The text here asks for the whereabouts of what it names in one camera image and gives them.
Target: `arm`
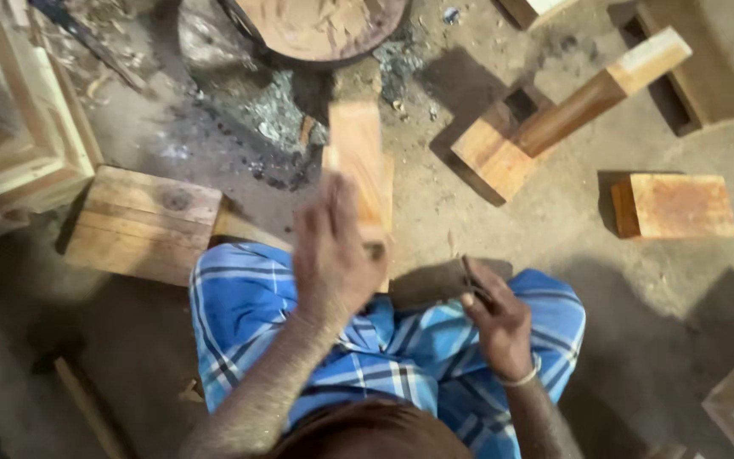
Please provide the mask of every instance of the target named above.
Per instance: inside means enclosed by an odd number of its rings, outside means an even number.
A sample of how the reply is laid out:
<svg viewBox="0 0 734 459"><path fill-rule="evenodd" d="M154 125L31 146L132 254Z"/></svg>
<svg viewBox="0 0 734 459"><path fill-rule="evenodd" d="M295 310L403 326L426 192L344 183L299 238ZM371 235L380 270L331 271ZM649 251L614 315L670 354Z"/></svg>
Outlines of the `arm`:
<svg viewBox="0 0 734 459"><path fill-rule="evenodd" d="M362 248L356 193L341 176L323 180L320 197L294 215L294 228L296 309L239 387L191 433L183 458L269 451L316 365L381 284L388 256L373 260Z"/></svg>
<svg viewBox="0 0 734 459"><path fill-rule="evenodd" d="M480 349L506 384L511 420L525 459L582 459L565 419L539 378L531 358L531 309L489 268L464 258L478 291L461 297L466 315L480 331Z"/></svg>

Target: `blue plaid lungi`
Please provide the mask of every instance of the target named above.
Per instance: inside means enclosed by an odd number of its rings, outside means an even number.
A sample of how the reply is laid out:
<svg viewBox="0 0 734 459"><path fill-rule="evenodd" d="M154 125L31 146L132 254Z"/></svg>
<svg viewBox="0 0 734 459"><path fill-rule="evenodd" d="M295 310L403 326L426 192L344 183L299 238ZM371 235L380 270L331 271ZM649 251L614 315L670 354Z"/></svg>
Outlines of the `blue plaid lungi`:
<svg viewBox="0 0 734 459"><path fill-rule="evenodd" d="M576 365L585 309L571 287L533 269L509 285L531 307L538 375L557 402ZM190 297L200 378L214 412L296 306L291 255L254 243L216 246L194 268ZM325 405L368 397L432 413L477 457L520 457L505 391L457 300L396 312L387 296L374 297L313 371L285 428Z"/></svg>

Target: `man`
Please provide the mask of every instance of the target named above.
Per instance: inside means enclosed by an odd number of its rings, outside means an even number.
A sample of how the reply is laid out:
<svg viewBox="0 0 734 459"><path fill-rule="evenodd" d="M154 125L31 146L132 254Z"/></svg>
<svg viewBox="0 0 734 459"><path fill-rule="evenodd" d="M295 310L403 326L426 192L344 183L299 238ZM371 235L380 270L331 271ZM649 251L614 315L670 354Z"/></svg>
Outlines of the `man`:
<svg viewBox="0 0 734 459"><path fill-rule="evenodd" d="M585 326L571 287L534 270L506 284L466 258L474 294L395 312L373 296L388 255L364 250L354 187L335 174L294 229L292 266L239 243L194 269L213 415L184 458L582 457L554 405Z"/></svg>

